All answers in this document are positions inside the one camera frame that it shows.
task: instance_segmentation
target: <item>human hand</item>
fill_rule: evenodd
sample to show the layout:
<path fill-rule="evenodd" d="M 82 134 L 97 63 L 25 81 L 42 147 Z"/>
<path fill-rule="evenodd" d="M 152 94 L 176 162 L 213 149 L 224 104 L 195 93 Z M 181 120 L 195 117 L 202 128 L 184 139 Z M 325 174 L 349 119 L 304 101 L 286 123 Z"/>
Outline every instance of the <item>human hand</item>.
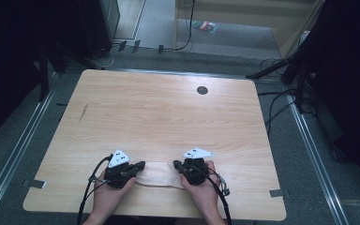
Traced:
<path fill-rule="evenodd" d="M 207 167 L 215 171 L 215 164 L 213 161 L 205 161 Z M 218 176 L 210 174 L 209 177 L 216 185 L 220 185 Z M 182 186 L 191 194 L 197 208 L 202 213 L 205 221 L 209 225 L 221 225 L 225 224 L 218 212 L 218 193 L 209 180 L 205 180 L 198 186 L 191 185 L 183 174 L 180 174 Z"/>
<path fill-rule="evenodd" d="M 98 180 L 104 179 L 104 173 L 105 171 L 101 173 Z M 95 188 L 102 184 L 98 180 L 95 181 Z M 94 191 L 93 211 L 83 225 L 104 224 L 105 220 L 113 214 L 122 197 L 134 186 L 135 182 L 136 178 L 132 177 L 121 189 L 110 187 L 107 184 L 97 188 Z"/>

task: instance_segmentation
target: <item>metal frame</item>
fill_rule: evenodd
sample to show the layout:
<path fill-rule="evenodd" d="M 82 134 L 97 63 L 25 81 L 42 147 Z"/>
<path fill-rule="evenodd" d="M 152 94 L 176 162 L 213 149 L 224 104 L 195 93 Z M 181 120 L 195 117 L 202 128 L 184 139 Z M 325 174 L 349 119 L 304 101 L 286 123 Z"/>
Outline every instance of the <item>metal frame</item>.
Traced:
<path fill-rule="evenodd" d="M 288 102 L 293 103 L 294 99 L 291 96 L 287 96 Z M 328 203 L 329 209 L 337 225 L 348 225 L 350 224 L 347 219 L 347 215 L 344 212 L 338 193 L 336 192 L 335 186 L 333 185 L 328 172 L 325 169 L 320 153 L 318 152 L 317 146 L 309 132 L 308 125 L 306 123 L 303 114 L 300 114 L 297 107 L 292 104 L 292 114 L 297 126 L 299 127 L 303 141 L 306 145 L 309 158 L 311 159 L 312 166 L 314 167 L 315 173 L 318 176 L 318 180 L 321 184 L 323 195 Z"/>
<path fill-rule="evenodd" d="M 0 172 L 0 201 L 5 194 L 6 189 L 8 188 L 8 184 L 10 183 L 11 178 L 13 177 L 14 173 L 17 170 L 17 167 L 19 166 L 23 158 L 28 144 L 30 143 L 32 137 L 34 136 L 34 133 L 38 128 L 41 118 L 43 117 L 46 109 L 49 106 L 49 103 L 51 102 L 54 89 L 56 84 L 58 83 L 58 80 L 58 75 L 54 72 L 51 78 L 52 89 L 47 93 L 46 97 L 38 103 L 34 113 L 28 121 L 24 131 L 22 132 L 22 136 L 17 141 L 15 147 L 13 148 L 13 151 L 7 159 L 4 168 Z"/>

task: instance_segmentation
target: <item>black circular grommet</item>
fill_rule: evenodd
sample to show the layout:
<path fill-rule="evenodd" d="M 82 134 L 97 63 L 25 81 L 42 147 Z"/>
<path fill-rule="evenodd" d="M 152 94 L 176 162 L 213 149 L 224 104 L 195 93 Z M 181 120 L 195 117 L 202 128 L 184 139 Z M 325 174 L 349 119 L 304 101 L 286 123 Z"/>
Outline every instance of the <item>black circular grommet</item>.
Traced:
<path fill-rule="evenodd" d="M 207 94 L 207 88 L 204 87 L 204 86 L 199 86 L 197 88 L 197 92 L 200 94 L 200 95 L 206 95 Z"/>

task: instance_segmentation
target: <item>wood grain surface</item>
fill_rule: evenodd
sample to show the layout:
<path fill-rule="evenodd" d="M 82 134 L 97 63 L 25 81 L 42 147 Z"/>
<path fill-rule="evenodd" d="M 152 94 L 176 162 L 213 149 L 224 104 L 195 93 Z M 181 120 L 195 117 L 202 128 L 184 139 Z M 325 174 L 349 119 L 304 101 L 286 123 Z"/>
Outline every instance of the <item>wood grain surface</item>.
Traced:
<path fill-rule="evenodd" d="M 199 86 L 208 89 L 197 93 Z M 87 179 L 115 149 L 130 163 L 183 160 L 200 147 L 215 162 L 231 195 L 234 219 L 286 217 L 260 103 L 253 82 L 197 76 L 86 70 L 37 172 L 44 189 L 31 188 L 28 211 L 76 213 Z M 103 164 L 98 174 L 106 167 Z M 91 212 L 93 196 L 84 212 Z M 223 217 L 222 203 L 218 208 Z M 199 218 L 188 193 L 136 185 L 115 214 Z"/>

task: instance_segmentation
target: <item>black controller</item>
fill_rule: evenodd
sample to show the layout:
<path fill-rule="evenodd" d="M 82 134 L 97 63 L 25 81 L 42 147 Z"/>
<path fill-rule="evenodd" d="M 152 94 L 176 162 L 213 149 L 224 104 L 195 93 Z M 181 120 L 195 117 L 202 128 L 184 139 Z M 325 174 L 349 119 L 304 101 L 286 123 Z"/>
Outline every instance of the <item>black controller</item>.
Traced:
<path fill-rule="evenodd" d="M 200 185 L 209 175 L 209 170 L 203 158 L 186 158 L 184 163 L 173 162 L 174 168 L 183 174 L 191 185 Z"/>
<path fill-rule="evenodd" d="M 145 161 L 140 161 L 134 165 L 126 162 L 112 168 L 107 167 L 104 179 L 108 180 L 107 184 L 113 188 L 123 188 L 130 178 L 136 177 L 137 172 L 144 170 L 144 166 Z"/>

